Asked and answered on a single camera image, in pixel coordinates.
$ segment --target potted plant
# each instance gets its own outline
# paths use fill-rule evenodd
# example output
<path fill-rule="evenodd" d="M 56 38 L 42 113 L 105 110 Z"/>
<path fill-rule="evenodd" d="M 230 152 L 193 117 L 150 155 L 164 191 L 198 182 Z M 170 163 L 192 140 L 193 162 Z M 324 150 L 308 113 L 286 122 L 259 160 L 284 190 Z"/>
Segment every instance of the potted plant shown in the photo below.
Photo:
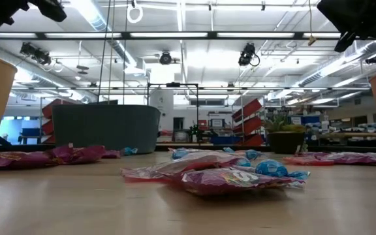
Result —
<path fill-rule="evenodd" d="M 302 125 L 292 125 L 288 115 L 278 114 L 264 122 L 268 131 L 267 139 L 271 150 L 279 154 L 293 154 L 298 146 L 303 145 L 306 128 Z"/>

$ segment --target ceiling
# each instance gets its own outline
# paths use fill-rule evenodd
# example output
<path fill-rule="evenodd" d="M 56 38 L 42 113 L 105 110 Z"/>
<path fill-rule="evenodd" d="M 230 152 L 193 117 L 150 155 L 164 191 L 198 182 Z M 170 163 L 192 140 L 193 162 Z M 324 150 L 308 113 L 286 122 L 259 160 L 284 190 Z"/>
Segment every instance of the ceiling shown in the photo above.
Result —
<path fill-rule="evenodd" d="M 71 4 L 72 1 L 62 1 L 65 7 L 64 11 L 67 13 L 67 19 L 64 22 L 51 21 L 44 17 L 37 8 L 32 7 L 27 12 L 20 10 L 15 13 L 13 16 L 15 23 L 13 25 L 2 25 L 0 32 L 94 32 L 82 12 Z M 117 7 L 110 7 L 109 13 L 109 0 L 93 0 L 93 2 L 98 6 L 105 19 L 109 15 L 108 25 L 113 31 L 117 32 L 308 32 L 310 25 L 315 32 L 337 31 L 316 8 L 313 7 L 310 14 L 307 0 L 265 0 L 267 4 L 265 11 L 259 10 L 261 5 L 257 5 L 256 1 L 246 0 L 183 0 L 182 3 L 185 2 L 185 7 L 179 7 L 183 6 L 180 0 L 137 1 L 136 3 L 143 8 L 143 17 L 137 23 L 130 23 L 127 20 L 125 6 L 127 3 L 130 4 L 131 1 L 111 1 L 111 5 Z M 137 17 L 136 12 L 136 10 L 132 10 L 131 16 L 133 18 Z M 19 67 L 26 63 L 37 66 L 34 61 L 24 58 L 20 54 L 23 42 L 25 41 L 0 40 L 0 57 L 4 59 L 4 55 L 6 55 L 23 59 L 19 62 Z M 51 78 L 59 78 L 66 84 L 87 87 L 93 82 L 99 84 L 102 71 L 101 86 L 108 86 L 109 81 L 111 81 L 112 86 L 146 86 L 148 77 L 125 74 L 123 72 L 123 60 L 103 40 L 82 41 L 81 52 L 79 40 L 28 40 L 27 42 L 49 52 L 52 59 L 56 59 L 63 65 L 60 72 L 55 70 L 46 72 L 50 70 L 51 66 L 44 67 L 43 69 L 46 71 L 42 69 L 39 72 L 40 76 L 50 75 Z M 257 67 L 239 67 L 238 65 L 240 52 L 248 42 L 253 42 L 258 50 L 261 64 Z M 170 55 L 178 61 L 181 61 L 181 58 L 184 57 L 186 82 L 198 83 L 200 86 L 206 87 L 227 86 L 228 82 L 235 82 L 235 86 L 242 87 L 288 87 L 294 81 L 299 81 L 304 74 L 317 70 L 320 65 L 339 55 L 334 51 L 336 41 L 323 39 L 318 40 L 311 46 L 308 46 L 306 40 L 127 40 L 121 41 L 121 43 L 133 58 L 144 59 L 147 69 L 164 66 L 158 63 L 158 56 L 163 51 L 170 52 Z M 183 53 L 181 53 L 181 45 L 184 48 Z M 77 73 L 76 66 L 78 64 L 89 67 L 88 75 L 82 76 Z M 181 64 L 176 63 L 167 66 L 167 69 L 175 71 L 175 81 L 182 82 Z M 318 81 L 317 86 L 332 87 L 342 80 L 359 75 L 361 66 L 362 72 L 376 68 L 376 64 L 367 65 L 354 61 L 321 78 L 322 82 Z M 363 83 L 362 86 L 366 86 L 367 83 L 366 80 L 354 82 Z M 14 84 L 14 86 L 33 86 L 33 84 Z M 248 95 L 262 96 L 269 92 L 271 91 L 250 91 Z M 304 96 L 306 92 L 302 94 L 294 93 L 287 98 L 293 99 L 295 96 Z M 103 95 L 107 93 L 107 90 L 102 91 Z M 142 96 L 146 91 L 127 89 L 124 93 L 129 96 Z M 110 91 L 110 94 L 119 95 L 123 94 L 123 91 Z M 201 91 L 201 94 L 233 95 L 233 93 L 228 93 L 225 90 Z"/>

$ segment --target floor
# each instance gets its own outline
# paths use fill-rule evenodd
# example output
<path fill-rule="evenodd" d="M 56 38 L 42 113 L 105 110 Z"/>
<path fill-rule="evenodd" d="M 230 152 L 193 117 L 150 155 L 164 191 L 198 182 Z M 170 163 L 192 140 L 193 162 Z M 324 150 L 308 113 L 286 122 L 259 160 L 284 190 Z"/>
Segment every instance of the floor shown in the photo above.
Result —
<path fill-rule="evenodd" d="M 0 234 L 376 234 L 376 166 L 289 166 L 311 171 L 305 190 L 207 200 L 119 176 L 168 159 L 0 172 Z"/>

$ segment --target wooden floor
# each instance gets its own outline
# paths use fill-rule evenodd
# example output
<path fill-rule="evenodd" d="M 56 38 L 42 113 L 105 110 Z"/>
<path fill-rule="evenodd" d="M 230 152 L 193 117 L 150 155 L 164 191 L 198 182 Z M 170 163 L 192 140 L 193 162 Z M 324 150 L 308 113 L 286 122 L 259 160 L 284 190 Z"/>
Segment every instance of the wooden floor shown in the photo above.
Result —
<path fill-rule="evenodd" d="M 0 172 L 0 234 L 376 234 L 376 166 L 289 166 L 311 171 L 305 190 L 207 200 L 119 176 L 123 166 L 166 160 Z"/>

